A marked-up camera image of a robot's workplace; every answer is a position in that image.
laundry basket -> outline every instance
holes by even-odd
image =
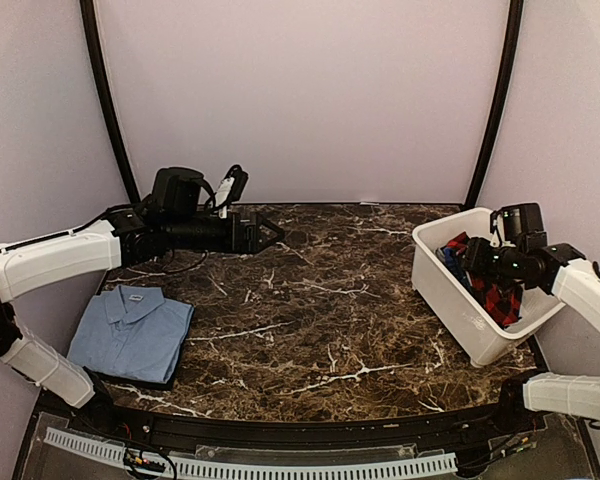
[[[413,288],[469,354],[474,367],[488,365],[514,349],[564,306],[539,288],[525,290],[520,320],[503,330],[438,260],[435,250],[462,232],[490,239],[490,215],[488,208],[474,208],[413,231]]]

brown marble surface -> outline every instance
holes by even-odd
[[[256,256],[210,254],[110,275],[195,305],[174,389],[109,385],[119,405],[225,420],[343,421],[497,401],[534,366],[526,344],[482,369],[411,289],[412,229],[451,206],[280,205],[287,237]],[[169,265],[200,254],[178,252]]]

red plaid fabric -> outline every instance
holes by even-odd
[[[469,236],[462,232],[447,243],[447,247],[455,251],[458,259],[467,250]],[[502,328],[516,323],[520,318],[520,303],[522,302],[522,287],[514,285],[501,291],[498,286],[488,279],[469,275],[472,294],[484,307],[493,320]]]

robotic arm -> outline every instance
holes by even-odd
[[[92,375],[72,364],[20,322],[10,303],[36,288],[89,272],[129,267],[170,250],[254,254],[284,232],[260,214],[243,219],[228,207],[248,175],[233,166],[214,193],[203,175],[180,167],[158,171],[152,193],[136,205],[107,209],[80,227],[0,244],[0,361],[81,408],[95,394]],[[209,194],[198,207],[200,191]],[[265,235],[265,229],[271,235]]]
[[[523,283],[525,289],[540,287],[600,332],[600,269],[571,245],[547,245],[538,204],[512,205],[494,212],[491,230],[491,242],[469,241],[463,258],[468,272],[489,277],[503,288],[513,283]],[[516,397],[526,410],[600,421],[600,377],[542,373],[518,378],[503,386],[501,404]]]

blue shirt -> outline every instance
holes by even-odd
[[[68,358],[106,375],[166,383],[192,315],[191,305],[166,300],[160,288],[117,286],[91,299]]]

